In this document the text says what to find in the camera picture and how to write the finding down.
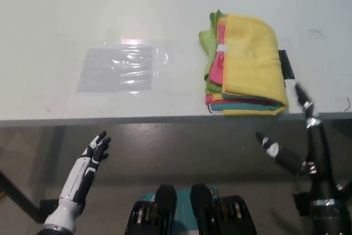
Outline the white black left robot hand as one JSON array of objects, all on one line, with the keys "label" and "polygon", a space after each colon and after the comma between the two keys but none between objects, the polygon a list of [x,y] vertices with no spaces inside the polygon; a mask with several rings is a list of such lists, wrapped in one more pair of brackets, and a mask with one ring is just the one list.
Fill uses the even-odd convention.
[{"label": "white black left robot hand", "polygon": [[104,130],[95,136],[76,160],[61,191],[60,199],[67,199],[84,207],[98,167],[101,161],[108,157],[106,151],[111,138],[106,138],[106,134]]}]

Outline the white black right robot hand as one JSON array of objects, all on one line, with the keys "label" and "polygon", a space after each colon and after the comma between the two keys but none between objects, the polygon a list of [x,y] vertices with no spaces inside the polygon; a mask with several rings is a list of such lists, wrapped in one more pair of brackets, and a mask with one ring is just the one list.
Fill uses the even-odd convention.
[{"label": "white black right robot hand", "polygon": [[311,179],[310,200],[341,200],[341,194],[333,177],[331,156],[323,121],[315,111],[313,100],[305,89],[296,83],[294,86],[299,105],[305,116],[308,151],[307,157],[302,159],[296,153],[284,148],[275,140],[261,132],[256,132],[265,153],[275,163],[295,176],[308,175]]}]

